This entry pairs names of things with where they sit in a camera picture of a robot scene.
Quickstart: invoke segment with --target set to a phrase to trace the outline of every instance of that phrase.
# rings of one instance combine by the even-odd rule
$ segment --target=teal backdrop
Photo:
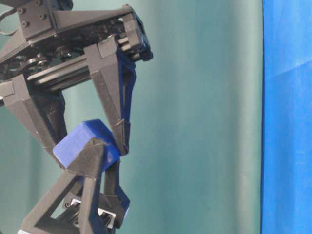
[[[259,234],[262,1],[75,0],[74,10],[125,3],[155,58],[137,64],[121,164],[131,207],[118,233]],[[1,23],[17,26],[16,15]],[[92,82],[64,95],[68,131],[106,122]],[[61,169],[5,108],[0,119],[0,230],[14,234]]]

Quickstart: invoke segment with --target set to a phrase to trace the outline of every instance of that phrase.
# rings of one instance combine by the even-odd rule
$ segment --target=blue backdrop
[[[264,1],[263,234],[312,233],[312,1]]]

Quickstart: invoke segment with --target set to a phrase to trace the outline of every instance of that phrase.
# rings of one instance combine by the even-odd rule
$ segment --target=blue foam block
[[[264,0],[263,234],[312,234],[311,12]]]
[[[120,158],[120,154],[112,132],[99,119],[82,122],[54,147],[53,153],[67,168],[92,138],[101,139],[107,144],[103,165],[105,171]]]

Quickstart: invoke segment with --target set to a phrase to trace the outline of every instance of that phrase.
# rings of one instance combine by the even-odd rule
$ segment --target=screw
[[[40,15],[39,15],[39,18],[40,18],[41,20],[44,20],[46,17],[47,17],[46,14],[40,14]]]
[[[41,4],[42,4],[42,1],[41,1],[41,0],[36,1],[36,5],[37,5],[37,6],[41,6]]]
[[[20,8],[19,10],[18,10],[18,12],[19,12],[19,14],[21,15],[21,14],[24,14],[25,13],[25,11],[26,11],[26,9],[25,8]]]
[[[26,21],[23,21],[21,24],[25,28],[29,26],[29,22],[26,22]]]

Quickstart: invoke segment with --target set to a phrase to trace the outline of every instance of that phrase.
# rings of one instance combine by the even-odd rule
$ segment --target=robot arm
[[[16,10],[21,22],[0,51],[0,107],[6,106],[64,169],[26,217],[23,230],[32,234],[113,234],[121,227],[130,203],[119,186],[119,158],[105,169],[103,194],[99,192],[102,161],[109,150],[105,140],[89,139],[70,165],[62,162],[55,153],[68,136],[62,91],[91,79],[118,156],[127,154],[135,62],[153,58],[143,23],[128,5],[76,12],[71,11],[71,0],[0,3],[13,7],[11,13]],[[63,198],[69,200],[67,210],[52,219],[50,214]],[[73,223],[77,216],[78,228]]]

